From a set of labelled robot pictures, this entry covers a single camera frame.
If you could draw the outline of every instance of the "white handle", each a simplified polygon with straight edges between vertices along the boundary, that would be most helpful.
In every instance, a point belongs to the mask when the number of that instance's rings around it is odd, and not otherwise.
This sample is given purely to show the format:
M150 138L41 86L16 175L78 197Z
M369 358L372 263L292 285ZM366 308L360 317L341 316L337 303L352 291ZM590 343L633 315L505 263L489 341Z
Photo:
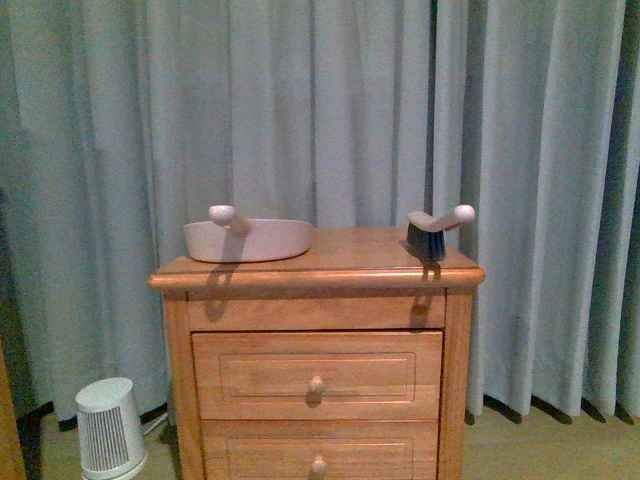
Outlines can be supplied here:
M235 235L245 236L251 230L247 217L231 205L214 205L210 207L209 218L219 227L226 228Z
M324 389L325 389L324 379L318 375L313 377L309 382L309 391L312 393L321 394L322 392L324 392Z
M311 464L311 470L317 475L324 475L324 472L327 471L327 463L322 459L322 455L316 456Z
M439 218L434 218L424 212L411 212L407 218L420 230L435 233L461 227L465 223L471 222L475 216L476 211L471 205L458 205Z

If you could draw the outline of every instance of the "drawer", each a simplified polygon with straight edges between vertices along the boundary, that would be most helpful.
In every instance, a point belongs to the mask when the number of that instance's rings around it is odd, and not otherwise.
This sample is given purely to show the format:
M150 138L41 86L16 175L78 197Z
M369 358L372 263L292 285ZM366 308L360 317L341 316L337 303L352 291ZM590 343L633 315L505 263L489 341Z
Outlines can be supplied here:
M415 296L291 299L193 299L193 331L381 330L442 328L444 289Z
M440 332L193 334L202 418L438 418Z
M216 480L435 480L437 435L437 422L203 423Z

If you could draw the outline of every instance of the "nightstand top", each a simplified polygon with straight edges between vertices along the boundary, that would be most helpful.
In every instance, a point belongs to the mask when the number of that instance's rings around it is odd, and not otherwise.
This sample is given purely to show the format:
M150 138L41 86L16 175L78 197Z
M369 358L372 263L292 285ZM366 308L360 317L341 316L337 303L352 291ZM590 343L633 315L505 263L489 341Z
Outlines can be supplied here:
M163 291L245 288L475 287L478 265L453 247L447 258L424 262L411 255L406 227L316 229L311 248L294 258L255 263L204 263L180 257L153 274Z

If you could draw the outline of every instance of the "floor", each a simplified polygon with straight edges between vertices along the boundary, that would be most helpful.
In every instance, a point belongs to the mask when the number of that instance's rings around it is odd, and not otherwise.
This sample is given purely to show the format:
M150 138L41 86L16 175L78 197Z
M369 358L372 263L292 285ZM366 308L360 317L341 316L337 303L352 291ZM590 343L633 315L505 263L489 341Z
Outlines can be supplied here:
M639 419L630 425L630 418L602 423L595 417L583 413L568 425L568 417L534 408L517 424L517 416L485 408L474 425L465 427L463 479L640 479ZM77 430L61 433L49 415L40 422L39 435L31 434L34 443L25 452L30 480L81 478ZM164 423L145 441L149 461L136 480L180 479L175 430Z

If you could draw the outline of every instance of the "drawer knob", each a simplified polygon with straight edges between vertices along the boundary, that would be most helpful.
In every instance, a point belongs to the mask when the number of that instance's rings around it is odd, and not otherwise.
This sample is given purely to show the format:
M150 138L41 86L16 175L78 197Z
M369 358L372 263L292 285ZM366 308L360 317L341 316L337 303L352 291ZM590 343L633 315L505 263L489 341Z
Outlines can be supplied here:
M313 377L309 382L309 391L311 393L316 393L319 395L322 392L324 392L324 389L325 389L324 380L322 379L322 377L318 375Z
M324 475L324 472L327 471L327 464L322 459L322 455L318 455L316 459L313 461L313 463L311 464L311 470L316 475Z

